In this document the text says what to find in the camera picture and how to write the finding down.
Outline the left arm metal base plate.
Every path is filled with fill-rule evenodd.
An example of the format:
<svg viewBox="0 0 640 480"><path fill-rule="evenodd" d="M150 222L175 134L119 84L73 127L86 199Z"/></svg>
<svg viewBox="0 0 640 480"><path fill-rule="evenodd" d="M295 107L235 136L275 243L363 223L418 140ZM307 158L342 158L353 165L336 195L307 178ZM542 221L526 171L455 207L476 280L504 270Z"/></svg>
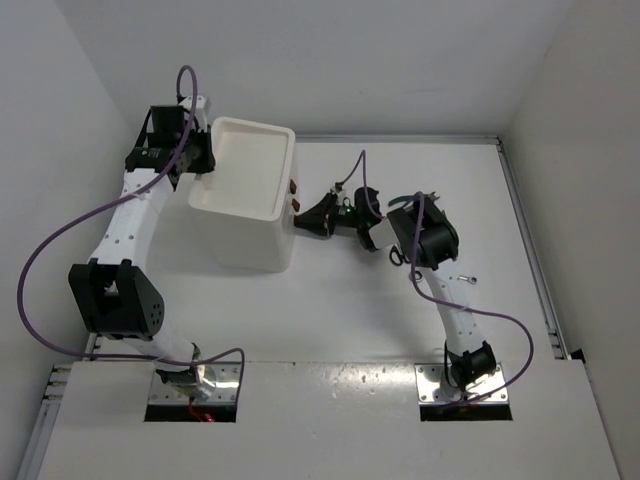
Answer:
<svg viewBox="0 0 640 480"><path fill-rule="evenodd" d="M170 372L168 377L156 370L153 374L148 404L152 406L230 407L238 400L242 365L216 362L187 372Z"/></svg>

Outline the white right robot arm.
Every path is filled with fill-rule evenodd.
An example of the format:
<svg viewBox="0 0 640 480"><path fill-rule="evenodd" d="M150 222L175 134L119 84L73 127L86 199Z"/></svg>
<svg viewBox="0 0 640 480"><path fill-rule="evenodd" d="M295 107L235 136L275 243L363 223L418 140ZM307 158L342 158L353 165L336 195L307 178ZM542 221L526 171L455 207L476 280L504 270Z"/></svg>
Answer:
<svg viewBox="0 0 640 480"><path fill-rule="evenodd" d="M389 248L392 263L407 264L412 284L426 283L437 305L445 331L444 378L458 391L454 401L479 402L482 398L473 397L468 387L493 374L497 362L462 287L456 266L459 236L436 199L435 194L397 197L382 214L377 190L360 187L349 200L337 184L316 205L297 214L294 225L323 238L338 228L352 229L365 250Z"/></svg>

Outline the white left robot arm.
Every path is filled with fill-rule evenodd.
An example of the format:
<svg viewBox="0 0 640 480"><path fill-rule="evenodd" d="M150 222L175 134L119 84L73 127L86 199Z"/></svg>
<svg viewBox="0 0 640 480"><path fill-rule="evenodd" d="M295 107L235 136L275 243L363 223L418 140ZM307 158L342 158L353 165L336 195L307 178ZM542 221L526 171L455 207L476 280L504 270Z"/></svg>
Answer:
<svg viewBox="0 0 640 480"><path fill-rule="evenodd" d="M146 263L160 214L180 177L215 167L208 109L202 95L149 109L125 159L125 201L115 208L88 262L73 265L68 275L89 332L151 357L164 384L201 402L213 395L215 374L199 364L199 348L170 324Z"/></svg>

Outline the green handled pliers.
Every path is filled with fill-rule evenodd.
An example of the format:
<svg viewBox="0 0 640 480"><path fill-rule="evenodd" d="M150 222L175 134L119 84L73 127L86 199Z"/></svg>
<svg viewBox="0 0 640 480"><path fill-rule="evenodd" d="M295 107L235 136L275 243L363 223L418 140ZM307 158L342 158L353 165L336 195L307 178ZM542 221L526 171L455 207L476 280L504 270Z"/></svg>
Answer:
<svg viewBox="0 0 640 480"><path fill-rule="evenodd" d="M424 194L424 197L428 198L432 202L436 202L436 201L438 201L440 199L440 196L435 191ZM411 203L413 203L414 201L417 201L417 200L418 200L418 194L402 195L402 196L397 196L397 197L392 198L391 200L389 200L388 203L387 203L387 206L389 208L394 207L394 206L406 206L406 205L409 205L409 204L411 204Z"/></svg>

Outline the white drawer cabinet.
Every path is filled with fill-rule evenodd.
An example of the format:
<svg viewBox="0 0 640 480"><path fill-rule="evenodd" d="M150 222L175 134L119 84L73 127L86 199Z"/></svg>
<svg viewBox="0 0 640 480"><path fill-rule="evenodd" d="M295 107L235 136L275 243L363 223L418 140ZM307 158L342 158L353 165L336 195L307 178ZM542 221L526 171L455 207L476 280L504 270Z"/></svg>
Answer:
<svg viewBox="0 0 640 480"><path fill-rule="evenodd" d="M154 241L186 249L185 259L279 273L295 242L299 201L293 130L231 117L211 127L216 167L182 180L161 214ZM291 194L289 183L298 186Z"/></svg>

